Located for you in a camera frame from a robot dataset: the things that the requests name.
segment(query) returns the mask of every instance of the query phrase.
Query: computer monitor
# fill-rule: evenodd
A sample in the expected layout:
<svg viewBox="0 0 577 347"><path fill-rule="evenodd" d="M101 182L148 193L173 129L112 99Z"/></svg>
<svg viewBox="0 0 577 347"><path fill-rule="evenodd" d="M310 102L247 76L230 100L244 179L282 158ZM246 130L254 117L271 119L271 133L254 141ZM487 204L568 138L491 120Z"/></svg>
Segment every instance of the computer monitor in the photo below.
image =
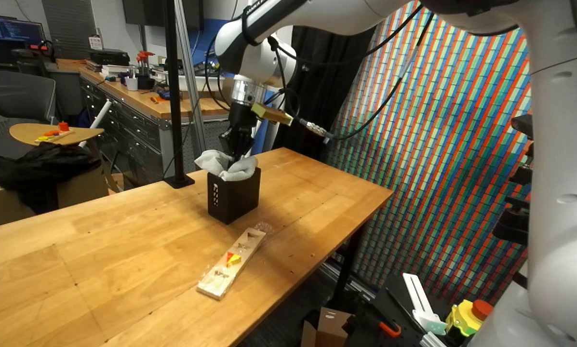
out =
<svg viewBox="0 0 577 347"><path fill-rule="evenodd" d="M0 39L23 40L28 45L37 45L44 40L42 24L0 18Z"/></svg>

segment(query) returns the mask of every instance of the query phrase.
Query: striped wall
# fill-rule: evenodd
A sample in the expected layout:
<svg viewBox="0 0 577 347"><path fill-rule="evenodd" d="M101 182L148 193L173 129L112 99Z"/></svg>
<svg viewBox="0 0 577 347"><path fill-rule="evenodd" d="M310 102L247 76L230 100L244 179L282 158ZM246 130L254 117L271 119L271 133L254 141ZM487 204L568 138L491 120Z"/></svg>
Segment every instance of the striped wall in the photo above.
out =
<svg viewBox="0 0 577 347"><path fill-rule="evenodd" d="M413 11L383 22L380 42ZM423 11L363 62L335 125L346 133L385 99L424 26ZM520 30L480 38L435 17L398 92L367 131L333 145L327 162L395 191L374 217L355 270L374 286L391 272L418 274L430 294L494 303L524 260L491 236L506 195L529 187L507 178L527 139L510 127L528 112L526 41Z"/></svg>

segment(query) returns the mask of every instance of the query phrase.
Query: workbench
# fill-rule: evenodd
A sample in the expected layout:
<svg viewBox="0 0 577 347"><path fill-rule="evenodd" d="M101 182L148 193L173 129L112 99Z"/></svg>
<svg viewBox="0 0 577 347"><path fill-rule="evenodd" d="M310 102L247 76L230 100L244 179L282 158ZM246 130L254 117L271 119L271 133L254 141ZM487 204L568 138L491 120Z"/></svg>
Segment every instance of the workbench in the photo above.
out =
<svg viewBox="0 0 577 347"><path fill-rule="evenodd" d="M109 113L97 126L106 131L96 140L102 153L130 182L145 185L162 180L174 172L174 155L171 133L171 106L169 101L158 97L157 93L146 90L129 91L118 81L105 81L97 72L92 72L85 64L57 59L61 71L79 72L81 94L92 118L96 117L106 101L111 101ZM151 101L154 96L159 101ZM202 97L199 105L202 112L206 149L221 149L218 136L228 128L227 112L210 97ZM192 107L188 97L181 102L183 133L188 131L189 115ZM185 171L194 171L192 150L194 129L189 130L182 151Z"/></svg>
<svg viewBox="0 0 577 347"><path fill-rule="evenodd" d="M358 246L391 195L288 149L257 158L259 206L229 226L207 213L204 171L0 226L0 346L234 346L343 242ZM248 227L266 239L228 294L197 292Z"/></svg>

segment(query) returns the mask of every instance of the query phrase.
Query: wooden table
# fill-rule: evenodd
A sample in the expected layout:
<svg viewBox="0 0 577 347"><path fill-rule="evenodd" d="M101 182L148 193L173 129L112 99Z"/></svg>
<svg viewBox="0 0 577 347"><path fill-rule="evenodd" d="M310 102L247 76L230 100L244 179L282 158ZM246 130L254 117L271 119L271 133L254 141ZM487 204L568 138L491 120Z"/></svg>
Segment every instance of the wooden table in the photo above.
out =
<svg viewBox="0 0 577 347"><path fill-rule="evenodd" d="M64 71L73 71L77 68L82 77L95 83L100 83L104 80L104 78L101 77L99 73L92 72L85 68L85 64L76 63L68 59L57 59L57 65L59 66L59 70ZM125 103L131 105L134 108L140 109L142 112L145 112L145 114L149 114L150 116L156 117L158 119L171 119L171 103L168 101L160 101L158 104L154 104L151 101L150 97L152 96L156 96L156 99L159 99L156 93L141 94L141 92L144 92L143 90L132 92L118 81L106 81L99 86L105 89L106 92L113 94L116 97L122 97ZM226 114L226 110L218 106L210 97L201 98L200 108L203 120L204 116L217 116L220 114ZM184 97L181 102L181 117L186 118L191 112L192 105L189 101L189 98Z"/></svg>
<svg viewBox="0 0 577 347"><path fill-rule="evenodd" d="M391 194L287 149L257 157L259 207L229 226L207 214L203 171L0 226L0 346L236 345ZM225 298L197 292L262 224Z"/></svg>
<svg viewBox="0 0 577 347"><path fill-rule="evenodd" d="M51 130L59 130L59 125L19 123L10 127L10 135L22 143L37 146L40 143L35 142L35 140L40 136L44 136L44 133L50 132ZM72 130L73 133L68 134L63 138L57 138L57 140L52 141L52 143L57 145L72 145L74 143L80 143L89 140L90 138L94 138L104 132L104 129L98 128L90 129L70 127L70 130Z"/></svg>

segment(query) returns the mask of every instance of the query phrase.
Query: cardboard box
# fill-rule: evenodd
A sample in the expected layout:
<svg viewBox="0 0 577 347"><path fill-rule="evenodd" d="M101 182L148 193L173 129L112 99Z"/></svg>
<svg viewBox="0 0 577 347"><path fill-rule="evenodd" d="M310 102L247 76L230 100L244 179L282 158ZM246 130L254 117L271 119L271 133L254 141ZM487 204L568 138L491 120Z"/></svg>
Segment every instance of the cardboard box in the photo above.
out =
<svg viewBox="0 0 577 347"><path fill-rule="evenodd" d="M350 316L346 312L322 307L317 329L308 321L303 323L301 347L342 347L348 338L342 326Z"/></svg>
<svg viewBox="0 0 577 347"><path fill-rule="evenodd" d="M60 209L107 195L108 189L101 167L57 185ZM0 186L0 224L34 215L35 213L32 209L20 202L16 191L5 190Z"/></svg>

